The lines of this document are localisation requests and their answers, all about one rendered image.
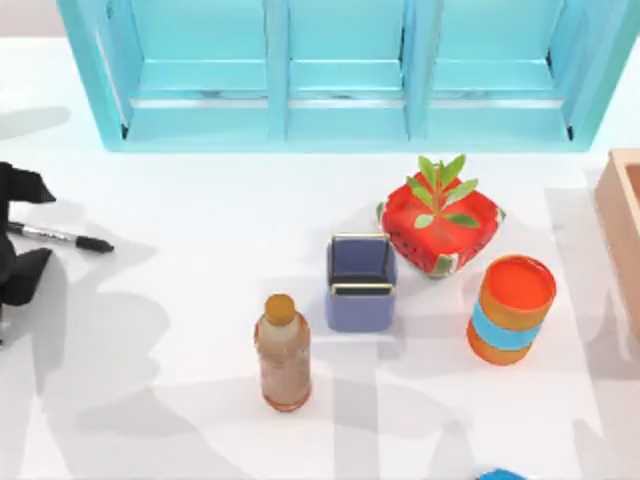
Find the salmon shallow box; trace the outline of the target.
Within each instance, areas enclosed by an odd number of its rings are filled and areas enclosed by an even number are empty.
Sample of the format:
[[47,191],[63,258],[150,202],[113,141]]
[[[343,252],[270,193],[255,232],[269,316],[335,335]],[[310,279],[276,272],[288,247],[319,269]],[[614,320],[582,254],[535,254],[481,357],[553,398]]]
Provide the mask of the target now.
[[640,337],[640,148],[609,151],[594,197],[631,325]]

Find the purple-blue square holder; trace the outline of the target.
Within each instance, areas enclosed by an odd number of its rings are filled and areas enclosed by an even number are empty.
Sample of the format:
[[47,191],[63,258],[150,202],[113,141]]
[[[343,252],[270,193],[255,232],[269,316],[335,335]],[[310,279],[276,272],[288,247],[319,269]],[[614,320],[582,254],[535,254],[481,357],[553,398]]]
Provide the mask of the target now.
[[328,326],[340,333],[377,333],[394,315],[397,265],[385,233],[340,233],[326,249]]

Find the orange can with blue band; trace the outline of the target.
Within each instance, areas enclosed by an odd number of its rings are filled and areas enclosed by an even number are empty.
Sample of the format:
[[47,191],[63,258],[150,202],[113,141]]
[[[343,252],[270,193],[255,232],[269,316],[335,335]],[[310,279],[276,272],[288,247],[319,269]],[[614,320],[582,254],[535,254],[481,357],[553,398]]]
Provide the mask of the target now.
[[486,269],[466,335],[484,361],[507,366],[522,360],[536,339],[557,293],[540,261],[506,255]]

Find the red pot with green plant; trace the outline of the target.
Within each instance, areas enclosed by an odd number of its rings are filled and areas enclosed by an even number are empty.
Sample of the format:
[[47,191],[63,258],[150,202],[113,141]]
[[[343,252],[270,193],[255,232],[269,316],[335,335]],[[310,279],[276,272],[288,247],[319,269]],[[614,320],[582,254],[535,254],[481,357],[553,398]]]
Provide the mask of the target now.
[[494,237],[504,210],[462,180],[466,156],[418,158],[418,171],[378,204],[376,216],[396,251],[433,279],[456,273]]

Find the light blue rack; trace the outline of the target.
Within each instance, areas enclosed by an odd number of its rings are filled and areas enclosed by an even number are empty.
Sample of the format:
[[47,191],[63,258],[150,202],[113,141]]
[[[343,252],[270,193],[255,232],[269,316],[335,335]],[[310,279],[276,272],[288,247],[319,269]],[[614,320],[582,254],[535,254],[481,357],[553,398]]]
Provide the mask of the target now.
[[584,151],[640,0],[57,0],[129,152]]

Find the brown bottle with yellow cap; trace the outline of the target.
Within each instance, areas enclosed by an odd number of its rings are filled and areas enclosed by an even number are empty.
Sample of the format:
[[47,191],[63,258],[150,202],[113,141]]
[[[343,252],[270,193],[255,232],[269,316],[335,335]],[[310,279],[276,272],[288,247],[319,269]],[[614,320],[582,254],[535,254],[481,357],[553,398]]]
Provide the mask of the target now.
[[254,326],[261,393],[276,411],[292,412],[312,390],[311,332],[306,318],[287,294],[270,295]]

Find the blue object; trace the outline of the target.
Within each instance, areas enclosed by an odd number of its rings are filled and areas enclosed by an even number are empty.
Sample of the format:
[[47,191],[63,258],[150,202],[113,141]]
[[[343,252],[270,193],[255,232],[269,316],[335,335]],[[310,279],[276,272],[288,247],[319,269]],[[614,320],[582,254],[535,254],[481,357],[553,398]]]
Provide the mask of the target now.
[[475,480],[528,480],[526,477],[503,468],[482,472]]

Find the black and silver marker pen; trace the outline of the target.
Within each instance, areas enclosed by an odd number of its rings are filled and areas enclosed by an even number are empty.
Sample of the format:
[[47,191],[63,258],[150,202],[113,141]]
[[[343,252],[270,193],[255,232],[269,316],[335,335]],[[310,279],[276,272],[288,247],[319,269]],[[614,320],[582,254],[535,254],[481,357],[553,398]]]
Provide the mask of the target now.
[[112,244],[103,239],[84,235],[74,235],[71,233],[27,225],[20,222],[9,222],[7,225],[7,232],[24,238],[69,244],[78,249],[99,254],[111,253],[115,249]]

